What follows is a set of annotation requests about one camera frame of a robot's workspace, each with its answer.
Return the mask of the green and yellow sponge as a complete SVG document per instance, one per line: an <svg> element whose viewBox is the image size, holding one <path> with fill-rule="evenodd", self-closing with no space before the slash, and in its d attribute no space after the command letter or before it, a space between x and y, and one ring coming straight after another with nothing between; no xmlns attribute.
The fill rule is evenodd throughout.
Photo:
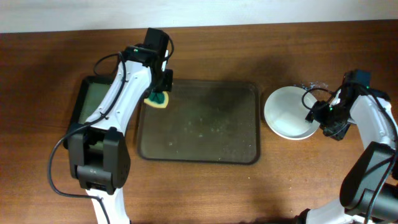
<svg viewBox="0 0 398 224"><path fill-rule="evenodd" d="M144 103L150 107L164 109L169 103L169 95L166 91L160 93L151 93L144 99Z"/></svg>

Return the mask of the pale grey plate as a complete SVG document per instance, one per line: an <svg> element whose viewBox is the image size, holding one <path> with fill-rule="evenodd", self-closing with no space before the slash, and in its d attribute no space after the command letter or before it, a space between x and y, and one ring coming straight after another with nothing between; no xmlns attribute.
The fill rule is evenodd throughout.
<svg viewBox="0 0 398 224"><path fill-rule="evenodd" d="M289 140L302 140L313 135L320 126L317 121L305 118L310 112L302 104L305 90L285 86L272 92L264 105L264 118L273 132Z"/></svg>

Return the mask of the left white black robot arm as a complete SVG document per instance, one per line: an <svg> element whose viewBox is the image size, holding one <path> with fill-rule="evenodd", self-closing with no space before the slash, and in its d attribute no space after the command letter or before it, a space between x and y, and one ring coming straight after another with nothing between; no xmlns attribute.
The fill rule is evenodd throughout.
<svg viewBox="0 0 398 224"><path fill-rule="evenodd" d="M172 89L166 64L174 43L149 28L143 43L118 52L115 78L83 124L73 124L67 139L70 171L95 208L98 223L130 223L123 197L131 160L126 145L129 120L141 98Z"/></svg>

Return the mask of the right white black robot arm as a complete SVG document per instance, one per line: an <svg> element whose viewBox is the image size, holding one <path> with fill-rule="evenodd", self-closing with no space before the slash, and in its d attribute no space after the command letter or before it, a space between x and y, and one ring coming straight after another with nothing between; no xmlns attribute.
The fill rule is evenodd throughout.
<svg viewBox="0 0 398 224"><path fill-rule="evenodd" d="M397 223L397 123L387 93L370 87L364 70L345 73L326 101L308 107L306 121L319 122L323 135L340 141L358 127L364 152L340 188L340 197L320 208L306 209L294 223Z"/></svg>

